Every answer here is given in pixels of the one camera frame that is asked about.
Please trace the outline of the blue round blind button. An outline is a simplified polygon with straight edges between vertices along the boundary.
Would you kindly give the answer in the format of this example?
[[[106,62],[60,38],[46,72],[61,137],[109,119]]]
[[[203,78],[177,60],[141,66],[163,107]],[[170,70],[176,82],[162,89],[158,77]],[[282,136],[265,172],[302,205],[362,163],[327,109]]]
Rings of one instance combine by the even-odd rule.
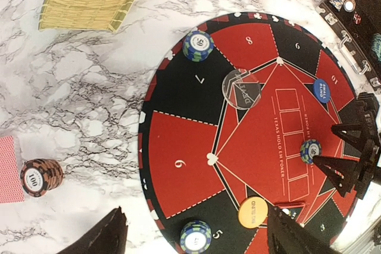
[[[323,79],[316,79],[313,83],[313,93],[317,100],[326,104],[330,100],[329,85]]]

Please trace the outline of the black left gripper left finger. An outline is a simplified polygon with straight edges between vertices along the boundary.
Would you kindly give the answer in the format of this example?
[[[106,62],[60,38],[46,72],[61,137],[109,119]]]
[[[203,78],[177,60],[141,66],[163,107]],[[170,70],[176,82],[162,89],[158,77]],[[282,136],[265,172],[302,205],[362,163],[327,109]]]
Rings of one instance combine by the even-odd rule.
[[[59,254],[124,254],[127,218],[121,207],[114,208],[76,242]]]

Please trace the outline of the orange round blind button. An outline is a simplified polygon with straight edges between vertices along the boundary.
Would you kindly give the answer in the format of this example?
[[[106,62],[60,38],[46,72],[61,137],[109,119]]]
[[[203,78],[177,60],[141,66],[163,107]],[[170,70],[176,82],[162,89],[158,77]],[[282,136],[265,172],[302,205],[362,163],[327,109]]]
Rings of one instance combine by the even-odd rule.
[[[249,197],[239,207],[238,220],[248,229],[259,227],[267,218],[268,204],[258,196]]]

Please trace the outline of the clear round dealer button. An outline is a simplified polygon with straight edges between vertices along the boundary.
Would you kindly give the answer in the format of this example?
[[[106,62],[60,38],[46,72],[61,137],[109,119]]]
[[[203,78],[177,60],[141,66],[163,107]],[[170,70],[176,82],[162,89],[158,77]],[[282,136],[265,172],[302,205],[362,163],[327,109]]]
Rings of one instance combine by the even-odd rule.
[[[251,109],[261,99],[261,84],[248,70],[231,71],[222,82],[222,92],[229,105],[238,110]]]

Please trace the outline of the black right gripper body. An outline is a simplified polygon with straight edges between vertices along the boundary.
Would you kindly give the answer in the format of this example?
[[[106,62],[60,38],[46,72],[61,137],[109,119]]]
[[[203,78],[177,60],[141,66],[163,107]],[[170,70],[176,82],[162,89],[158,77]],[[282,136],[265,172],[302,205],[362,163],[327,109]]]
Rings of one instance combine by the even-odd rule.
[[[362,132],[360,139],[364,143],[358,162],[358,178],[354,190],[357,198],[363,199],[370,183],[380,185],[380,133],[378,133],[376,117],[379,103],[375,94],[362,92],[358,95],[356,108]]]

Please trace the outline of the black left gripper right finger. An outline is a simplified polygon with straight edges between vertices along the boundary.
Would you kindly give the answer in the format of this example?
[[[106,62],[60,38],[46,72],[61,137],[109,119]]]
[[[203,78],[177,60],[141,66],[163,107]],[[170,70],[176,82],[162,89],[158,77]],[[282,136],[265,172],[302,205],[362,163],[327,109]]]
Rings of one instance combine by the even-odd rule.
[[[277,206],[268,209],[267,244],[269,253],[336,253],[328,244],[312,236]]]

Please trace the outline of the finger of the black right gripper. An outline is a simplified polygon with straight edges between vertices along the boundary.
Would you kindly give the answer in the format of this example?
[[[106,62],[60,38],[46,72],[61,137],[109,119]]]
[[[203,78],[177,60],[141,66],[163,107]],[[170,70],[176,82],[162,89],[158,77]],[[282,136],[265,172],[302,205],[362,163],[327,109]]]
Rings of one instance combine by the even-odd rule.
[[[331,131],[353,147],[365,147],[369,139],[363,124],[335,124],[331,126]]]
[[[313,163],[331,181],[338,193],[351,193],[358,178],[358,161],[329,156],[314,156]]]

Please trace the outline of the orange black chip stack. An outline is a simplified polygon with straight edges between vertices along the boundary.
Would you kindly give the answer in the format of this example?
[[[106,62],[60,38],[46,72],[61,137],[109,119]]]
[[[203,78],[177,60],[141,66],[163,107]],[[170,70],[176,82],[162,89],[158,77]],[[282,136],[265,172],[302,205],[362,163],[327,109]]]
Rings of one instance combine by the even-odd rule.
[[[47,191],[56,189],[62,184],[63,179],[63,169],[54,159],[29,160],[20,171],[22,188],[33,197],[41,197]]]

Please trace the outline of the single blue green chip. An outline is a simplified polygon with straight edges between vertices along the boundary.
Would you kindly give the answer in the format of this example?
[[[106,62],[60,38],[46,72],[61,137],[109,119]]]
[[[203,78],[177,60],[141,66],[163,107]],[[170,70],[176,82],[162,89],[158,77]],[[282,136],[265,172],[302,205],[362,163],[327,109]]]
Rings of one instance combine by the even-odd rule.
[[[214,40],[203,31],[188,33],[183,41],[182,51],[184,56],[194,62],[201,62],[208,58],[214,49]]]

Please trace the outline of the blue green chip pile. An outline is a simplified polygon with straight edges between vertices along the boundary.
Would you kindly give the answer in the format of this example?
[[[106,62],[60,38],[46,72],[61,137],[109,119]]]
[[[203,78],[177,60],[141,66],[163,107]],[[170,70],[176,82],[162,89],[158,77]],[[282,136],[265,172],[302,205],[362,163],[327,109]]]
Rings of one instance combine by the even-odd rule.
[[[306,164],[313,164],[313,158],[320,156],[322,152],[321,144],[316,139],[306,140],[300,148],[301,159]]]
[[[186,253],[204,253],[210,246],[212,233],[210,226],[201,220],[187,223],[180,233],[180,247]]]

